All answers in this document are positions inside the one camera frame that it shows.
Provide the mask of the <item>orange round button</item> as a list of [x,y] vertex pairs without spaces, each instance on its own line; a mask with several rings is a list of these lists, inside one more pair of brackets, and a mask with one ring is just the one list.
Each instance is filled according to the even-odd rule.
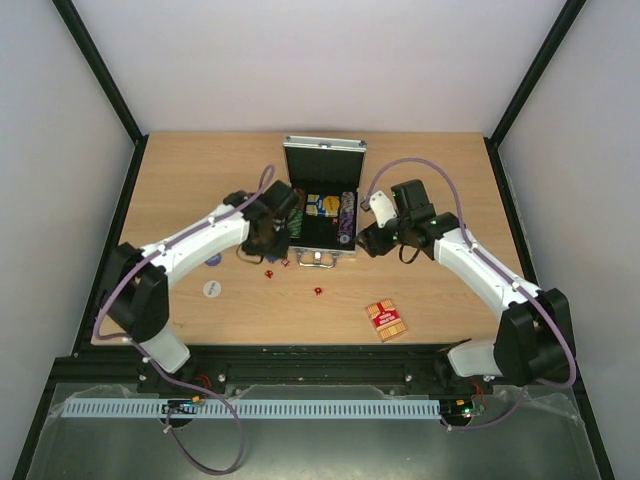
[[340,198],[337,196],[326,196],[322,200],[322,209],[327,216],[336,216],[340,208]]

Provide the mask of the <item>purple round button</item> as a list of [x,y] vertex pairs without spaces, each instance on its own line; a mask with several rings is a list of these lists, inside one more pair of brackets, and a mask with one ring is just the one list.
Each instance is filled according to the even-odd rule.
[[220,253],[218,253],[218,254],[210,257],[209,259],[207,259],[205,261],[205,264],[207,266],[214,267],[214,266],[219,265],[221,263],[221,260],[222,260],[222,255]]

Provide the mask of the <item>aluminium poker case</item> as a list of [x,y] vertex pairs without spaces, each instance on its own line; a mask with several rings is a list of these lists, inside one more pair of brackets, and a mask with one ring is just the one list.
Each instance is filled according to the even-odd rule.
[[356,253],[358,203],[367,143],[288,135],[288,180],[298,197],[287,219],[289,250],[301,267],[331,269]]

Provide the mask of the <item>white dealer button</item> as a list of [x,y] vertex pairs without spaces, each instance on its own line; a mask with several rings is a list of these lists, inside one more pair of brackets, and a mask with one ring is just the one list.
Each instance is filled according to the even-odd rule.
[[216,280],[207,281],[202,287],[202,293],[207,298],[216,298],[221,294],[222,285]]

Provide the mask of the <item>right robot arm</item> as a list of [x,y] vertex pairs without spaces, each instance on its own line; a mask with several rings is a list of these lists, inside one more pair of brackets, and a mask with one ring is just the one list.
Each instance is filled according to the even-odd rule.
[[436,367],[436,379],[455,392],[472,376],[502,377],[514,385],[552,382],[556,374],[576,375],[570,309],[557,289],[544,291],[509,270],[480,245],[451,212],[439,214],[424,185],[411,180],[393,186],[386,195],[371,193],[363,203],[374,223],[356,237],[371,257],[394,248],[447,268],[469,287],[497,318],[492,340],[464,340],[446,353]]

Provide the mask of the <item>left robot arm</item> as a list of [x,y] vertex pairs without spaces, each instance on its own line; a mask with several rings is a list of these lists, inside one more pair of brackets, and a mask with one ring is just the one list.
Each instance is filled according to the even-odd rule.
[[208,216],[164,240],[140,248],[128,242],[117,246],[105,269],[93,336],[113,337],[99,334],[109,317],[146,357],[176,373],[190,351],[169,326],[170,289],[233,247],[249,257],[285,258],[290,244],[286,220],[297,202],[294,189],[276,181],[254,194],[240,190],[228,195]]

